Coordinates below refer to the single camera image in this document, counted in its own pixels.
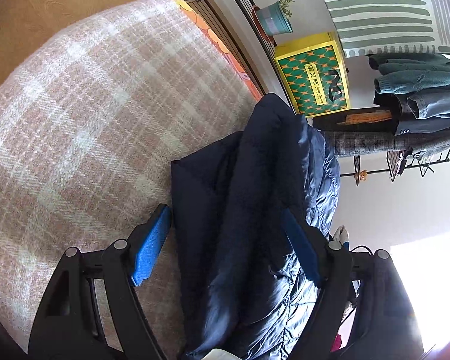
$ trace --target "yellow label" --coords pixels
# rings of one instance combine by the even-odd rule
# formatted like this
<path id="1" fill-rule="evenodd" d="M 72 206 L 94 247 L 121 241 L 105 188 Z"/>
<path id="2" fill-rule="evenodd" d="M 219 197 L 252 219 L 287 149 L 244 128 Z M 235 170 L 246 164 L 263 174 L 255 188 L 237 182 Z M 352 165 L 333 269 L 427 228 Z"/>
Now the yellow label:
<path id="1" fill-rule="evenodd" d="M 322 81 L 318 75 L 317 66 L 315 64 L 306 64 L 305 70 L 310 80 L 310 85 L 313 89 L 313 95 L 315 96 L 315 101 L 317 105 L 327 104 L 327 99 L 325 98 L 325 92 L 323 91 Z"/>

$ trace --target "bright window light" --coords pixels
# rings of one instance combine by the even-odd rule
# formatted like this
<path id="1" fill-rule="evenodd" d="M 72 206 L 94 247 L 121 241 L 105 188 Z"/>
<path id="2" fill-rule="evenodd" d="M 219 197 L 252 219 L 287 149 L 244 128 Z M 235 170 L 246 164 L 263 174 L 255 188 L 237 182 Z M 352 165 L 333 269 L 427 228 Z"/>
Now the bright window light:
<path id="1" fill-rule="evenodd" d="M 423 347 L 450 341 L 450 233 L 391 247 L 413 305 Z"/>

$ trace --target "white and green fabric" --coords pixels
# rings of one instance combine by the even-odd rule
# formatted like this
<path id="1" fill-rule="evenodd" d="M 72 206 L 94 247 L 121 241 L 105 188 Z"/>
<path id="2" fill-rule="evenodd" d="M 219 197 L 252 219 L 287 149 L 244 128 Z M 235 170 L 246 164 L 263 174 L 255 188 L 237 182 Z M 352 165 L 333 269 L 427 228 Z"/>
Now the white and green fabric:
<path id="1" fill-rule="evenodd" d="M 346 56 L 450 54 L 450 0 L 325 0 Z"/>

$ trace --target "silver screw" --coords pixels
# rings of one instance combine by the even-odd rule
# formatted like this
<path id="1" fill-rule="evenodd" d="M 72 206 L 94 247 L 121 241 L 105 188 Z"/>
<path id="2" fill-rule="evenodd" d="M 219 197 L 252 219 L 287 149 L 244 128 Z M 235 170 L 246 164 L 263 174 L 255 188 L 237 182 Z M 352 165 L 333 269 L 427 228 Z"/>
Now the silver screw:
<path id="1" fill-rule="evenodd" d="M 75 254 L 77 254 L 77 248 L 76 248 L 76 247 L 69 247 L 69 248 L 65 251 L 65 255 L 66 255 L 67 257 L 75 256 Z"/>
<path id="2" fill-rule="evenodd" d="M 388 252 L 387 252 L 386 250 L 383 250 L 383 249 L 380 249 L 380 250 L 377 252 L 377 254 L 378 254 L 378 256 L 379 256 L 381 259 L 384 259 L 384 260 L 386 260 L 387 258 L 390 257 L 390 254 L 388 254 Z"/>
<path id="3" fill-rule="evenodd" d="M 115 247 L 115 249 L 118 249 L 118 250 L 125 249 L 125 247 L 127 246 L 127 242 L 124 239 L 119 239 L 118 241 L 115 241 L 113 246 Z"/>
<path id="4" fill-rule="evenodd" d="M 328 247 L 333 251 L 339 251 L 340 249 L 342 249 L 342 244 L 338 241 L 332 240 L 328 243 Z"/>

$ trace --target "green plant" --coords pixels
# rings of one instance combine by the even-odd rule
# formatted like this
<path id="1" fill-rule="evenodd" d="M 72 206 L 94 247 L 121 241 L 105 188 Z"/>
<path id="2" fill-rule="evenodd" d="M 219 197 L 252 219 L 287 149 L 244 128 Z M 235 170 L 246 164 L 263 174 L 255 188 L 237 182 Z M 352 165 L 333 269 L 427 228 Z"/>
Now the green plant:
<path id="1" fill-rule="evenodd" d="M 290 11 L 290 4 L 294 3 L 294 0 L 278 0 L 278 3 L 280 4 L 281 9 L 283 10 L 283 13 L 285 14 L 285 17 L 288 19 L 289 17 L 292 17 L 292 12 Z"/>

